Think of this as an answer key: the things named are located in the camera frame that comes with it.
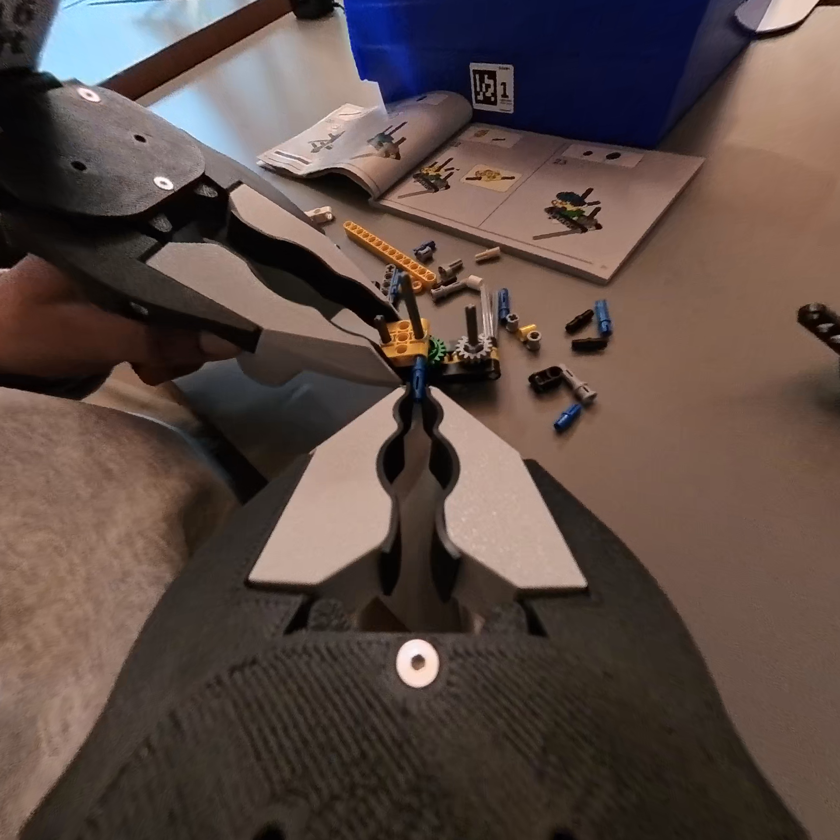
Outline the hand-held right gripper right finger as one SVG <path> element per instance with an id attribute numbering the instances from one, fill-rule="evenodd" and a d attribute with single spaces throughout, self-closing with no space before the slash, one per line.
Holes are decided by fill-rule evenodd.
<path id="1" fill-rule="evenodd" d="M 434 506 L 423 630 L 472 633 L 498 607 L 587 592 L 523 457 L 435 386 L 423 400 Z"/>

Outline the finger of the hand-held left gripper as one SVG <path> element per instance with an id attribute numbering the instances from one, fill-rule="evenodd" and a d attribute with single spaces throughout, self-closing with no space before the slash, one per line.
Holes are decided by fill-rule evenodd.
<path id="1" fill-rule="evenodd" d="M 228 194 L 228 245 L 258 266 L 295 277 L 365 324 L 399 319 L 375 282 L 328 236 L 244 183 Z"/>
<path id="2" fill-rule="evenodd" d="M 341 307 L 328 318 L 325 301 L 314 308 L 282 297 L 222 245 L 168 244 L 147 264 L 261 328 L 255 351 L 237 357 L 255 382 L 280 386 L 306 371 L 363 385 L 401 380 L 359 316 Z"/>

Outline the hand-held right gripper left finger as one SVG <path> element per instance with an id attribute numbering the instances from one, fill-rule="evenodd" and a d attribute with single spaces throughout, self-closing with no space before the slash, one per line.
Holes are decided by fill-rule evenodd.
<path id="1" fill-rule="evenodd" d="M 402 566 L 396 482 L 413 401 L 389 392 L 312 450 L 247 583 L 340 602 L 352 625 L 393 592 Z"/>

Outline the yellow black lego gear assembly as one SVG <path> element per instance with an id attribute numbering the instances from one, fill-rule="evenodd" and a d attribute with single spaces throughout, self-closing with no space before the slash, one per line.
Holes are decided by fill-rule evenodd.
<path id="1" fill-rule="evenodd" d="M 428 383 L 437 387 L 496 382 L 501 378 L 498 344 L 481 333 L 481 305 L 465 314 L 465 329 L 456 339 L 444 340 L 433 335 L 430 322 L 417 307 L 411 277 L 403 269 L 399 298 L 404 299 L 405 317 L 384 322 L 376 329 L 386 359 L 405 382 L 409 382 L 414 362 L 425 358 L 429 367 Z"/>

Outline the long yellow lego beam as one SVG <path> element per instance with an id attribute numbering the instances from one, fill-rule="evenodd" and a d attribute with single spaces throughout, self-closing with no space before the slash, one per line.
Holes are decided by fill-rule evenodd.
<path id="1" fill-rule="evenodd" d="M 424 264 L 390 245 L 378 235 L 350 220 L 343 223 L 347 238 L 387 265 L 405 270 L 413 287 L 429 290 L 438 283 L 438 276 Z"/>

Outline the light grey lego axle pin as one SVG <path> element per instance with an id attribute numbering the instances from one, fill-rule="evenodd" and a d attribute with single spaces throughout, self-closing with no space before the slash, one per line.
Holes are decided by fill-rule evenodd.
<path id="1" fill-rule="evenodd" d="M 596 391 L 573 373 L 567 364 L 558 364 L 557 367 L 564 382 L 569 386 L 578 402 L 585 406 L 593 404 L 597 397 Z"/>

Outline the lego instruction booklet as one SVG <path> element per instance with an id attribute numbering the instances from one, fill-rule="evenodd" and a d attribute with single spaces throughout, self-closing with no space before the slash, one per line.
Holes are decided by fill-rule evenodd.
<path id="1" fill-rule="evenodd" d="M 345 176 L 386 212 L 606 285 L 704 159 L 477 122 L 466 98 L 431 91 L 346 103 L 257 163 Z"/>

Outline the black lego subassembly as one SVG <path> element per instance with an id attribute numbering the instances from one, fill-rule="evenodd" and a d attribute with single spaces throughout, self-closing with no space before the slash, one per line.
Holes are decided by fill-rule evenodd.
<path id="1" fill-rule="evenodd" d="M 839 355 L 839 315 L 823 303 L 809 303 L 797 312 L 798 323 L 829 350 Z"/>

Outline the person's left hand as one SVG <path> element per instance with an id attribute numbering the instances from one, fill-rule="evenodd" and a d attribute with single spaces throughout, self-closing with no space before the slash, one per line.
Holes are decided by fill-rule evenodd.
<path id="1" fill-rule="evenodd" d="M 238 353 L 209 332 L 156 328 L 104 311 L 37 257 L 2 270 L 2 381 L 101 379 L 126 364 L 157 386 Z"/>

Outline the wooden edged desk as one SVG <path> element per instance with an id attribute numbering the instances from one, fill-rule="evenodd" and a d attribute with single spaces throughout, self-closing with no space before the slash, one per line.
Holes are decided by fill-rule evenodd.
<path id="1" fill-rule="evenodd" d="M 236 2 L 233 10 L 212 17 L 188 34 L 177 35 L 169 45 L 135 60 L 98 85 L 128 99 L 139 100 L 273 25 L 290 12 L 288 1 Z"/>

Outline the grey zip sweatshirt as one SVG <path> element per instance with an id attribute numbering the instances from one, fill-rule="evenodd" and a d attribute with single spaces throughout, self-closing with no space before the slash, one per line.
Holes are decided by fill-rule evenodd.
<path id="1" fill-rule="evenodd" d="M 16 838 L 163 592 L 238 501 L 168 426 L 7 388 L 1 482 L 1 832 Z"/>

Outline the blue plastic storage bin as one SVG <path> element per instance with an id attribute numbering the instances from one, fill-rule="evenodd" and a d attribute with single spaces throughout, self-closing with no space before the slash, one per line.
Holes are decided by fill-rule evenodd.
<path id="1" fill-rule="evenodd" d="M 652 148 L 750 42 L 739 1 L 347 1 L 360 77 L 489 122 Z"/>

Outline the grey monitor stand base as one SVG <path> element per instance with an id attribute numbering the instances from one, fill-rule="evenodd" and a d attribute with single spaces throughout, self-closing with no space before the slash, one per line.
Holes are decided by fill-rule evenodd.
<path id="1" fill-rule="evenodd" d="M 745 31 L 757 37 L 778 35 L 800 26 L 820 1 L 745 1 L 734 17 Z"/>

